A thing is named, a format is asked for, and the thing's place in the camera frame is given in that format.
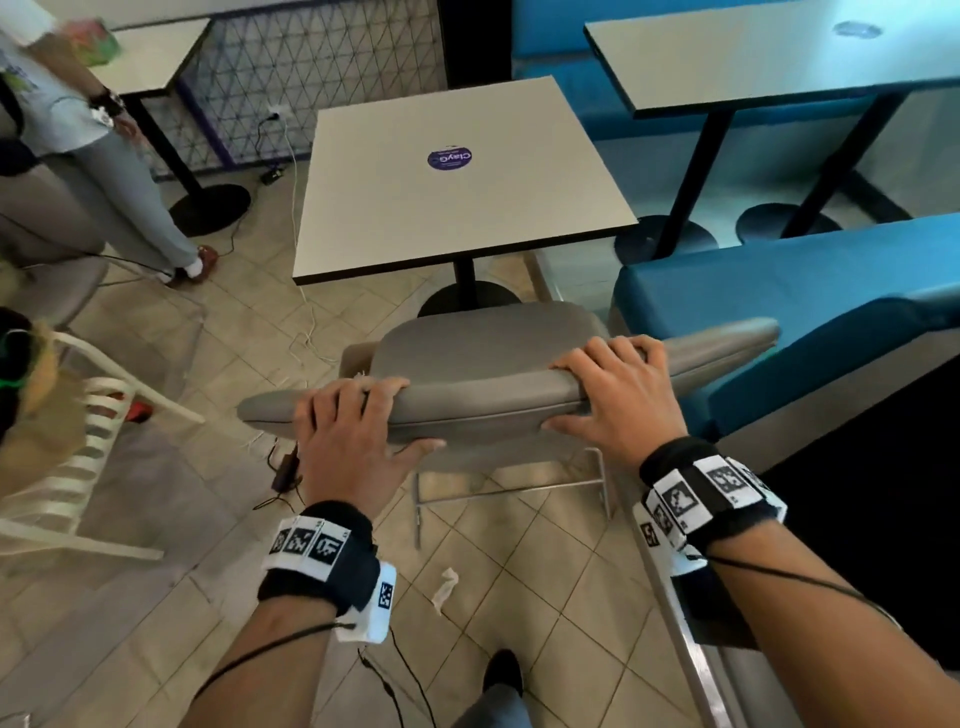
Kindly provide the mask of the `person's black shoe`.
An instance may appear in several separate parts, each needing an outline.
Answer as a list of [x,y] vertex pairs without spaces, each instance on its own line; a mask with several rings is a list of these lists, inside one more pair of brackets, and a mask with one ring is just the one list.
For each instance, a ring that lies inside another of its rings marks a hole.
[[509,648],[498,649],[486,665],[482,694],[504,687],[513,690],[520,698],[524,695],[524,677],[520,660]]

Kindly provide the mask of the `white square table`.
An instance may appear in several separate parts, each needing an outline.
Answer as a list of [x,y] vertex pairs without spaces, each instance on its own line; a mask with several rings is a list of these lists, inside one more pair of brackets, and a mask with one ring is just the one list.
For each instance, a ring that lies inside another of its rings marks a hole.
[[474,262],[616,237],[638,217],[555,79],[321,110],[292,280],[450,263],[421,316],[517,303]]

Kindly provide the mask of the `crumpled white paper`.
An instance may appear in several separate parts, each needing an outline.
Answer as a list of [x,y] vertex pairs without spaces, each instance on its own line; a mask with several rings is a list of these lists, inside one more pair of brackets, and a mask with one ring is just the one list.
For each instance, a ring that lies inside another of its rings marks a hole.
[[430,601],[438,615],[443,614],[444,607],[459,583],[459,574],[452,567],[447,567],[440,575],[441,583],[432,595]]

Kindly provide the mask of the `person's right hand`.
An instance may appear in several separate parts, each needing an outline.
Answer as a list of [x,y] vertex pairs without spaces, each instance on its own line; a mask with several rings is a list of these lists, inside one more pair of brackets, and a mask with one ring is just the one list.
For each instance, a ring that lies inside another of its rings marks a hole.
[[606,456],[633,468],[661,446],[684,438],[688,427],[669,379],[642,379],[642,354],[638,338],[617,336],[606,340],[618,356],[618,374],[599,370],[577,347],[554,361],[550,368],[570,373],[581,384],[594,419],[594,438],[581,439]]

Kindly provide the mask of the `person's grey trouser leg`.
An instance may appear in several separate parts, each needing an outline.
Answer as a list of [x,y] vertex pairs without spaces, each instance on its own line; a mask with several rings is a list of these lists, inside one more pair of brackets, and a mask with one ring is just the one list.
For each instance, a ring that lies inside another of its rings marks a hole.
[[450,728],[533,728],[522,695],[510,685],[485,690]]

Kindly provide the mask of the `white table with black base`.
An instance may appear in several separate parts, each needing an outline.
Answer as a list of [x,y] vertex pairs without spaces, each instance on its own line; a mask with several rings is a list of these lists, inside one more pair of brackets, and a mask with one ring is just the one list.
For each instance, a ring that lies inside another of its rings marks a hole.
[[98,80],[123,99],[151,150],[183,188],[185,194],[170,207],[170,214],[187,237],[221,232],[238,222],[252,205],[251,193],[242,185],[203,186],[144,104],[149,98],[177,97],[217,158],[226,166],[233,165],[192,93],[181,82],[184,70],[207,39],[211,24],[211,18],[200,17],[114,30],[118,54],[92,68]]

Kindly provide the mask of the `colourful packet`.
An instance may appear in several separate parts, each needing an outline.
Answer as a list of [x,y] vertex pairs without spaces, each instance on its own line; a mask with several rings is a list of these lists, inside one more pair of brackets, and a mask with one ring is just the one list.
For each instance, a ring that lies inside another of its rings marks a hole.
[[85,67],[106,66],[121,54],[115,34],[100,18],[65,21],[60,30],[78,61]]

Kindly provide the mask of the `grey padded chair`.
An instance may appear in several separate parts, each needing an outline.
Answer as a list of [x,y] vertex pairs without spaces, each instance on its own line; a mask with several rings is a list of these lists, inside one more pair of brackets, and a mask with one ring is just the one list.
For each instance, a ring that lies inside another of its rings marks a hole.
[[[778,343],[775,319],[751,318],[667,339],[667,366],[679,398],[722,379]],[[629,512],[648,487],[636,467],[615,465],[597,445],[542,429],[561,415],[586,415],[586,394],[570,373],[549,365],[594,337],[611,336],[594,313],[571,302],[527,302],[437,314],[405,321],[377,342],[342,353],[341,378],[364,374],[375,382],[401,378],[409,386],[393,400],[387,442],[393,451],[422,439],[446,446],[414,467],[414,545],[421,546],[424,505],[453,498],[419,500],[419,475],[491,474],[502,468],[566,460],[591,453],[599,478],[526,486],[518,492],[599,485],[607,517],[612,490]],[[236,415],[245,425],[280,439],[297,440],[295,411],[306,391],[280,390],[245,398]]]

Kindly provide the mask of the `person's left hand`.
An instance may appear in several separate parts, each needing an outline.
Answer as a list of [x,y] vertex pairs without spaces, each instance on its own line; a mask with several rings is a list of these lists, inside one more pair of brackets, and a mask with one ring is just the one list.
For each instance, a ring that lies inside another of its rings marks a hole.
[[409,380],[402,377],[369,379],[363,417],[338,423],[338,379],[315,396],[318,432],[307,450],[299,450],[299,491],[307,506],[325,502],[349,504],[374,520],[390,503],[413,469],[394,469],[388,443],[389,417],[394,400]]

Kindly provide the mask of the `purple lattice partition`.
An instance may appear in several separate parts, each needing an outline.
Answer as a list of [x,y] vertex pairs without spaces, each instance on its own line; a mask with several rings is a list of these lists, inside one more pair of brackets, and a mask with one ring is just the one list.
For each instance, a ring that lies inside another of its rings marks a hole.
[[[214,18],[179,79],[232,161],[178,97],[148,101],[193,172],[304,158],[322,110],[447,87],[437,2],[340,0]],[[274,104],[289,106],[286,121],[264,121]]]

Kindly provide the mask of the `black marker wristband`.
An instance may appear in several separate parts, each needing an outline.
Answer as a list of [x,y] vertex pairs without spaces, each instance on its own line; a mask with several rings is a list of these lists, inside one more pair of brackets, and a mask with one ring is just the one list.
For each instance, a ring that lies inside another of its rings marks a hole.
[[362,515],[348,504],[320,504],[318,516],[282,519],[263,559],[258,601],[326,601],[335,607],[339,642],[384,643],[398,571],[378,558],[372,539]]
[[697,572],[709,564],[709,544],[786,520],[786,503],[749,467],[700,438],[661,445],[639,475],[647,491],[632,516],[661,577]]

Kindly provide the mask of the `white slatted chair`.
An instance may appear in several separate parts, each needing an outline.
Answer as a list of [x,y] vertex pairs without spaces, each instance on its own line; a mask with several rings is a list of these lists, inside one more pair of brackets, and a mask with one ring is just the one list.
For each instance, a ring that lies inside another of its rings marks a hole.
[[191,423],[204,424],[206,418],[137,379],[89,342],[61,331],[54,333],[54,342],[61,371],[77,376],[82,385],[84,443],[49,476],[0,499],[0,559],[70,551],[161,561],[162,550],[85,537],[79,528],[139,400]]

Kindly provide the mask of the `person's right forearm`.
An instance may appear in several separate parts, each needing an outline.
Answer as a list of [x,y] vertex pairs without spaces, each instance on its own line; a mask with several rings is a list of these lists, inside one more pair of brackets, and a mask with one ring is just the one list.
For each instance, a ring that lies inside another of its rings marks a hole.
[[805,728],[960,728],[960,683],[783,524],[706,553]]

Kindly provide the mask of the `person's left forearm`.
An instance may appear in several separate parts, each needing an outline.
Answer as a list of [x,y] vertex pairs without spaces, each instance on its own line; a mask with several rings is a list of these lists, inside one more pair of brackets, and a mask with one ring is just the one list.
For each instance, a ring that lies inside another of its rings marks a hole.
[[335,622],[327,601],[259,603],[177,728],[308,728]]

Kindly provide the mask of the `long white table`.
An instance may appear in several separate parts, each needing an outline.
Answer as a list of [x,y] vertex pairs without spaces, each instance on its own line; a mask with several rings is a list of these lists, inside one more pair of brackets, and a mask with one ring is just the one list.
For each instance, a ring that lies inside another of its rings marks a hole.
[[[880,37],[841,37],[860,20]],[[615,237],[624,266],[714,249],[690,222],[740,113],[870,98],[800,204],[768,202],[737,221],[741,243],[835,233],[823,208],[915,91],[960,87],[960,0],[789,0],[589,22],[586,40],[635,120],[702,116],[668,214]]]

